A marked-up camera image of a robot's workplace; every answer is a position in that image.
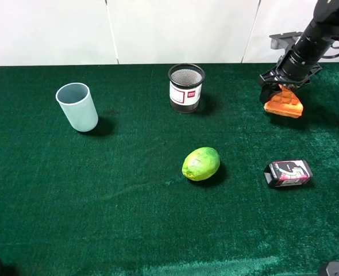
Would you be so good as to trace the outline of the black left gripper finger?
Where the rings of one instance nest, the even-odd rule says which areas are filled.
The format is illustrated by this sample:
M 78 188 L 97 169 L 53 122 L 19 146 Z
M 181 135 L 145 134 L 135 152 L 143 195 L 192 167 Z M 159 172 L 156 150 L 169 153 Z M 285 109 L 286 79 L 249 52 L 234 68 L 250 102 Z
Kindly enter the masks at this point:
M 261 88 L 259 100 L 261 103 L 267 103 L 271 98 L 279 93 L 279 85 L 276 83 L 266 84 Z

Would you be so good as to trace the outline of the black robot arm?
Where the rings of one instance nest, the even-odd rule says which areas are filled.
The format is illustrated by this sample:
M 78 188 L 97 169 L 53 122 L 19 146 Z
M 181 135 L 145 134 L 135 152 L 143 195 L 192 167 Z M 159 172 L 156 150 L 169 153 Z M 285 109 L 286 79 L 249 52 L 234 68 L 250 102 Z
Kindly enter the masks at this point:
M 334 59 L 325 53 L 339 41 L 339 0 L 318 1 L 304 32 L 289 32 L 270 35 L 271 49 L 283 49 L 276 66 L 261 74 L 260 101 L 268 102 L 282 88 L 296 91 L 310 83 L 310 78 L 319 73 L 321 59 Z

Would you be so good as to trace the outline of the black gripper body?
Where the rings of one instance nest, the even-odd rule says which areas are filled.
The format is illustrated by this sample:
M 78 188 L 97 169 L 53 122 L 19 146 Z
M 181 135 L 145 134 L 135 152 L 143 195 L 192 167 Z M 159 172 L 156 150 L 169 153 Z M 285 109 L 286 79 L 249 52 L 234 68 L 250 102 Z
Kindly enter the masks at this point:
M 259 85 L 283 85 L 298 89 L 308 85 L 313 75 L 318 74 L 322 67 L 318 64 L 321 56 L 303 57 L 298 54 L 284 55 L 269 71 L 259 75 Z

